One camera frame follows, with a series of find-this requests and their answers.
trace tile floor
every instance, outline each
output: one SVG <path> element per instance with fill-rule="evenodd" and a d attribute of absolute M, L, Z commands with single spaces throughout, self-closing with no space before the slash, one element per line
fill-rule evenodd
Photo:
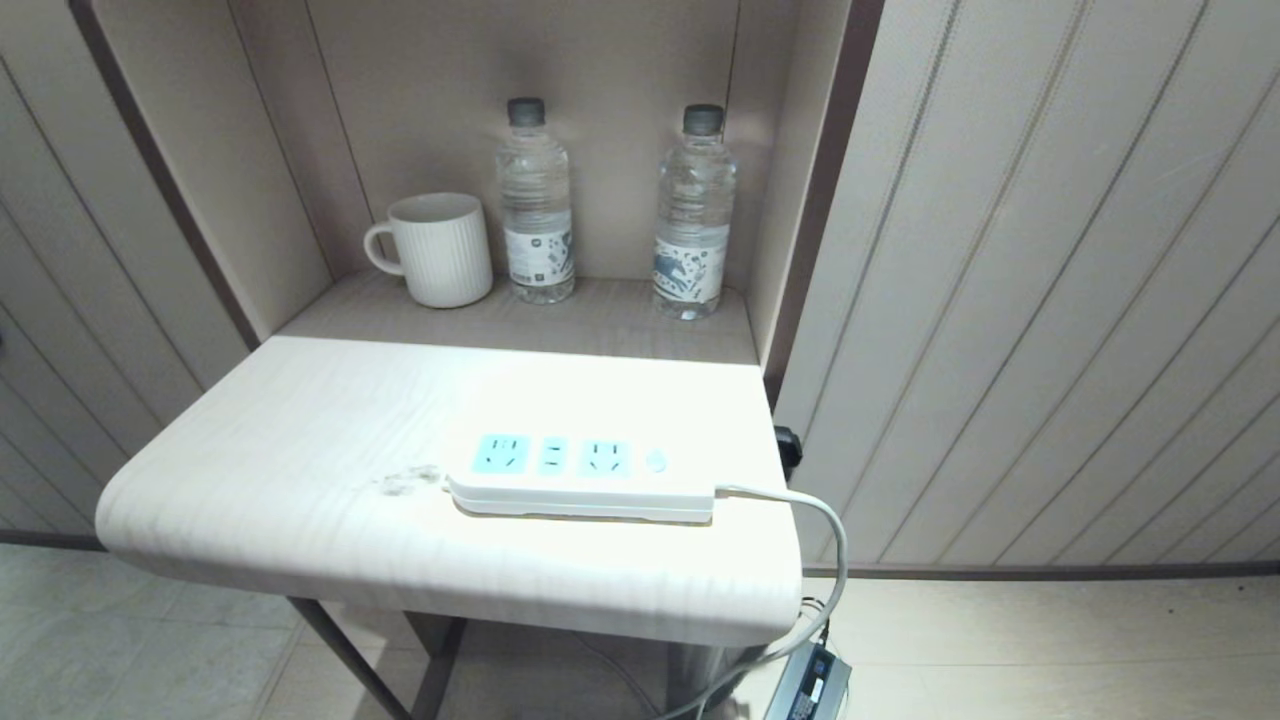
<path fill-rule="evenodd" d="M 824 596 L 829 583 L 806 591 Z M 407 623 L 330 610 L 407 702 L 428 664 Z M 832 642 L 854 666 L 847 719 L 1280 717 L 1280 578 L 856 580 Z M 472 623 L 442 717 L 643 720 L 636 692 L 662 702 L 664 657 L 659 643 Z M 762 717 L 780 671 L 748 676 L 719 720 Z M 0 546 L 0 719 L 10 717 L 385 715 L 280 598 L 156 578 L 102 553 Z"/>

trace bottle label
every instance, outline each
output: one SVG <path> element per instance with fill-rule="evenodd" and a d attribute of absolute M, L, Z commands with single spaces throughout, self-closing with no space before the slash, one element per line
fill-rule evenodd
<path fill-rule="evenodd" d="M 511 279 L 525 286 L 545 287 L 573 277 L 573 229 L 568 218 L 556 231 L 504 233 Z"/>
<path fill-rule="evenodd" d="M 709 302 L 719 297 L 728 225 L 703 229 L 699 245 L 703 247 L 685 247 L 657 238 L 653 287 L 658 295 L 677 302 Z"/>

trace baseboard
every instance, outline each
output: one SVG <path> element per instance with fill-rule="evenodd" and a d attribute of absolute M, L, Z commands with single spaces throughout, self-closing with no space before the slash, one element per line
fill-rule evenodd
<path fill-rule="evenodd" d="M 97 542 L 97 538 L 92 536 L 58 536 L 54 533 L 31 533 L 27 530 L 0 530 L 0 544 L 5 543 L 106 552 L 102 543 Z"/>
<path fill-rule="evenodd" d="M 835 578 L 835 568 L 805 568 L 806 578 Z M 850 565 L 847 577 L 881 580 L 1157 580 L 1280 575 L 1280 560 L 1208 565 L 1105 565 L 1062 568 L 989 568 Z"/>

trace wall outlet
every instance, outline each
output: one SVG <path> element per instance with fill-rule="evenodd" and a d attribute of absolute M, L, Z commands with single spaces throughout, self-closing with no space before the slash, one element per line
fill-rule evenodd
<path fill-rule="evenodd" d="M 631 475 L 631 446 L 618 441 L 582 443 L 577 474 L 581 478 L 626 478 Z"/>
<path fill-rule="evenodd" d="M 568 470 L 568 438 L 543 438 L 543 448 L 538 455 L 539 475 L 563 475 Z"/>
<path fill-rule="evenodd" d="M 489 475 L 522 474 L 529 464 L 529 436 L 484 436 L 471 471 Z"/>

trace power cord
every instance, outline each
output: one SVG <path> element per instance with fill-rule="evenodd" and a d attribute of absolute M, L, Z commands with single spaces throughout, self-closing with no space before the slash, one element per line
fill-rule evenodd
<path fill-rule="evenodd" d="M 826 602 L 813 596 L 803 597 L 800 600 L 800 605 L 803 607 L 812 607 L 814 610 L 818 610 L 819 612 L 822 611 L 823 607 L 827 606 Z M 829 635 L 831 635 L 831 618 L 827 618 L 827 624 L 822 626 L 822 634 L 818 635 L 818 644 L 820 644 L 822 647 L 827 647 L 827 637 Z"/>
<path fill-rule="evenodd" d="M 817 497 L 791 489 L 778 489 L 778 491 L 760 489 L 739 484 L 717 486 L 716 493 L 753 497 L 756 500 L 776 500 L 781 502 L 790 502 L 792 505 L 805 505 L 808 507 L 813 507 L 814 510 L 822 512 L 827 518 L 827 521 L 831 524 L 831 530 L 836 536 L 836 568 L 842 570 L 844 568 L 849 566 L 849 536 L 845 534 L 845 525 L 840 521 L 840 515 L 837 515 L 836 511 L 832 510 L 829 505 L 818 500 Z M 676 717 L 680 717 L 685 712 L 689 712 L 690 710 L 695 708 L 698 708 L 700 714 L 707 701 L 716 693 L 716 691 L 718 691 L 726 683 L 732 682 L 742 673 L 759 667 L 760 665 L 773 662 L 780 657 L 791 655 L 792 652 L 796 651 L 796 648 L 808 642 L 809 638 L 812 638 L 814 633 L 817 633 L 819 629 L 829 628 L 831 614 L 832 611 L 836 610 L 836 603 L 840 602 L 840 596 L 845 593 L 845 580 L 846 580 L 845 573 L 837 571 L 836 585 L 831 589 L 831 594 L 827 597 L 827 600 L 817 601 L 817 598 L 814 598 L 815 603 L 818 605 L 817 607 L 818 615 L 810 621 L 809 626 L 805 628 L 799 635 L 795 635 L 794 638 L 783 642 L 776 650 L 767 651 L 764 655 L 753 661 L 740 662 L 730 667 L 728 671 L 726 671 L 723 675 L 713 680 L 712 684 L 707 687 L 707 689 L 704 689 L 701 693 L 698 694 L 698 697 L 690 700 L 685 705 L 681 705 L 680 707 L 669 712 L 654 716 L 652 720 L 675 720 Z M 826 639 L 827 639 L 827 633 L 823 632 L 822 635 L 823 644 L 826 644 Z"/>
<path fill-rule="evenodd" d="M 644 688 L 640 687 L 640 682 L 636 680 L 631 675 L 631 673 L 627 673 L 627 669 L 623 667 L 621 662 L 618 662 L 617 660 L 613 660 L 612 657 L 609 657 L 608 653 L 605 653 L 603 650 L 600 650 L 600 648 L 593 646 L 591 643 L 586 642 L 586 638 L 584 638 L 581 633 L 579 633 L 579 632 L 575 630 L 572 633 L 572 635 L 573 635 L 573 639 L 576 639 L 579 642 L 579 644 L 581 644 L 588 651 L 590 651 L 591 655 L 599 657 L 602 662 L 604 662 L 605 665 L 608 665 L 609 667 L 612 667 L 613 673 L 618 678 L 622 678 L 622 682 L 626 683 L 628 688 L 631 688 L 631 694 L 636 696 L 636 698 L 639 698 L 640 702 L 643 702 L 649 708 L 650 712 L 653 712 L 654 715 L 662 712 L 660 710 L 658 710 L 658 706 L 654 705 L 654 702 L 652 700 L 649 700 L 649 693 L 644 692 Z"/>

